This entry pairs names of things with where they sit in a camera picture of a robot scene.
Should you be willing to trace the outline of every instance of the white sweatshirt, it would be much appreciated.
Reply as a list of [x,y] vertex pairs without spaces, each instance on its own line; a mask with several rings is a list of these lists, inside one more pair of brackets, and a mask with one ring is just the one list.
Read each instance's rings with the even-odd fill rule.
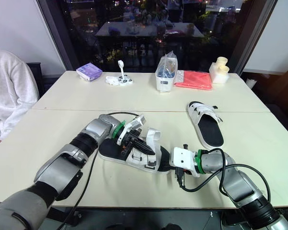
[[29,67],[15,55],[0,50],[0,140],[38,100]]

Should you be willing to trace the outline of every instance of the white toy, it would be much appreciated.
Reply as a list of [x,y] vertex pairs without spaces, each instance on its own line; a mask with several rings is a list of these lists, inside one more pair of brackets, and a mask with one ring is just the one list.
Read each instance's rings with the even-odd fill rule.
[[122,60],[118,61],[121,76],[119,77],[113,77],[113,76],[106,76],[106,83],[109,83],[110,85],[131,85],[133,83],[132,79],[128,77],[127,74],[124,74],[124,62]]

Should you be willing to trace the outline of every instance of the sandal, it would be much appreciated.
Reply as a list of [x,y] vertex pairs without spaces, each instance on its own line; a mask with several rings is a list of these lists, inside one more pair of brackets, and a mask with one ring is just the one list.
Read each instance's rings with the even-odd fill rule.
[[223,136],[218,126],[222,119],[216,115],[216,106],[201,102],[191,102],[188,105],[189,116],[195,127],[201,144],[208,150],[220,148],[224,144]]

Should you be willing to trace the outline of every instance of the robotic arm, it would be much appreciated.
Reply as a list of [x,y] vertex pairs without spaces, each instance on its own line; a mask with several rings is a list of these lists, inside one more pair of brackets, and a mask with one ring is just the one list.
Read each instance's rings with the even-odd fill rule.
[[0,230],[37,230],[55,200],[66,199],[77,186],[81,169],[104,139],[120,125],[110,115],[91,121],[37,172],[34,184],[0,203]]
[[[186,148],[176,147],[171,155],[170,164],[176,167],[176,177],[180,187],[193,192],[185,188],[184,174],[200,177],[201,174],[215,173],[222,169],[223,158],[219,149],[192,152]],[[235,164],[228,154],[224,153],[224,155],[226,165]],[[221,180],[221,173],[216,176]],[[272,207],[259,188],[244,172],[235,167],[225,169],[223,188],[252,229],[288,230],[287,220]]]
[[[37,230],[53,202],[66,199],[71,194],[83,175],[81,169],[88,158],[107,138],[118,138],[116,144],[122,145],[122,154],[144,153],[144,157],[147,158],[145,161],[141,160],[145,164],[144,167],[153,170],[154,153],[138,138],[140,131],[137,129],[144,121],[142,115],[126,127],[110,115],[100,115],[98,119],[91,121],[39,169],[31,187],[11,195],[0,203],[0,230]],[[234,164],[229,155],[224,155],[227,166]],[[175,167],[180,187],[185,189],[185,173],[199,177],[200,174],[217,172],[223,166],[223,156],[220,150],[192,152],[175,148],[170,165]],[[237,171],[234,167],[227,168],[223,188],[253,229],[288,230],[286,219],[276,212],[245,173]]]

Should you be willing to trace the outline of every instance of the sleeve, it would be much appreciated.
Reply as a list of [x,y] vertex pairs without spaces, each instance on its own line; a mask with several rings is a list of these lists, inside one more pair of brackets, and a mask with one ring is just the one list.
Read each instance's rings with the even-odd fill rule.
[[29,67],[21,62],[16,65],[10,75],[17,95],[16,108],[5,120],[0,140],[6,138],[9,132],[21,120],[22,116],[38,101],[38,89]]

